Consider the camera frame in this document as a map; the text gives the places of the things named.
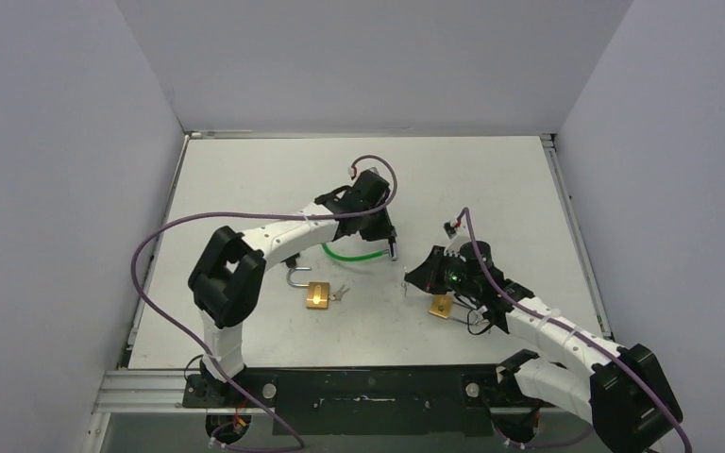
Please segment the green cable lock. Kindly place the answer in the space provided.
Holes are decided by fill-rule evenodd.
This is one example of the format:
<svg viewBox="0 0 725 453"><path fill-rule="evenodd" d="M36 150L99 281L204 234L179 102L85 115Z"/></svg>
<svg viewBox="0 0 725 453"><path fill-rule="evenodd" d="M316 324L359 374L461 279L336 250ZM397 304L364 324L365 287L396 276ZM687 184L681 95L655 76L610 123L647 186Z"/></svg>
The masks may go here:
<svg viewBox="0 0 725 453"><path fill-rule="evenodd" d="M332 260L336 260L339 262L347 262L347 263L354 263L354 262L366 262L371 260L390 260L395 261L396 258L394 258L390 251L388 249L379 250L375 252L368 252L368 253L361 253L361 254L343 254L338 253L336 250L331 248L328 243L322 243L321 248L323 252Z"/></svg>

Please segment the long-shackle brass padlock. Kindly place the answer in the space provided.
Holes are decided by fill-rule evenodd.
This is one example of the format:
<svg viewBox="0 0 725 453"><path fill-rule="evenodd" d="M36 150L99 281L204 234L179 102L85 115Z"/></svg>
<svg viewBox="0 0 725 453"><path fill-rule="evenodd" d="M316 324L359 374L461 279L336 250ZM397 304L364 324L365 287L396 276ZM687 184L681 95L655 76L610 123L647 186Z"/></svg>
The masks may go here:
<svg viewBox="0 0 725 453"><path fill-rule="evenodd" d="M482 322L479 311L457 294L434 296L430 303L429 314L467 327L473 327Z"/></svg>

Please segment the silver key pair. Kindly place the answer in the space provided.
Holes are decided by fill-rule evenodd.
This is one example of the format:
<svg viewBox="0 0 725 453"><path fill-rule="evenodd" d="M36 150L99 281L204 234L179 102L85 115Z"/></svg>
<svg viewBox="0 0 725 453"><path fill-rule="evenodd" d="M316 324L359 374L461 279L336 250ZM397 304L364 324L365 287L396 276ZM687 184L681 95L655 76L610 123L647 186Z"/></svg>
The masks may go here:
<svg viewBox="0 0 725 453"><path fill-rule="evenodd" d="M332 302L340 302L346 293L350 291L349 288L347 288L345 285L342 285L340 288L338 288L333 293L329 294L329 301Z"/></svg>

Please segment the short brass padlock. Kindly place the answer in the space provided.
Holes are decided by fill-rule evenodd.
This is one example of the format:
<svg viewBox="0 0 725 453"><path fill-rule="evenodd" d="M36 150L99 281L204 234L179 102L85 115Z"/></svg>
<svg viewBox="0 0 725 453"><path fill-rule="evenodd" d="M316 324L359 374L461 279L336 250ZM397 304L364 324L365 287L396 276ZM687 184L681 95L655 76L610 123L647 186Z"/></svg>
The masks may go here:
<svg viewBox="0 0 725 453"><path fill-rule="evenodd" d="M329 307L329 289L328 282L310 281L296 282L293 280L295 273L310 271L310 267L296 266L289 268L286 274L286 281L292 288L305 290L305 308L308 310L326 310Z"/></svg>

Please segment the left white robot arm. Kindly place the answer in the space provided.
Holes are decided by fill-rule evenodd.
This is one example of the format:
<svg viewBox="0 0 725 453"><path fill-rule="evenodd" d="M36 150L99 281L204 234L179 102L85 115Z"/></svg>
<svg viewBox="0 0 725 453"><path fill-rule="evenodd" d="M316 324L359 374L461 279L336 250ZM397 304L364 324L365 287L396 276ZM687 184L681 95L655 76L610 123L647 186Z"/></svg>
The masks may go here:
<svg viewBox="0 0 725 453"><path fill-rule="evenodd" d="M188 278L204 325L209 349L202 373L207 393L220 406L243 396L245 368L242 330L256 309L263 277L273 266L322 243L360 235L368 242L396 239L385 207L396 183L375 169L360 172L352 184L320 194L294 214L264 226L235 231L215 230Z"/></svg>

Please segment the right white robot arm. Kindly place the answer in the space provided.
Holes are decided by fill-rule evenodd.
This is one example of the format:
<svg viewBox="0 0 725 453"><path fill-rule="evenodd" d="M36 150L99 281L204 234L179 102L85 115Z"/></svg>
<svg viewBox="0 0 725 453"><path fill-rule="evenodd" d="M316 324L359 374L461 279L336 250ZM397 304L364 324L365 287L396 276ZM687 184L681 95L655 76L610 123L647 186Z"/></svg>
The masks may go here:
<svg viewBox="0 0 725 453"><path fill-rule="evenodd" d="M468 300L488 327L531 345L497 368L496 391L505 403L530 397L564 409L589 423L613 452L644 452L681 427L682 409L650 349L578 327L505 277L488 243L435 245L404 281L426 294Z"/></svg>

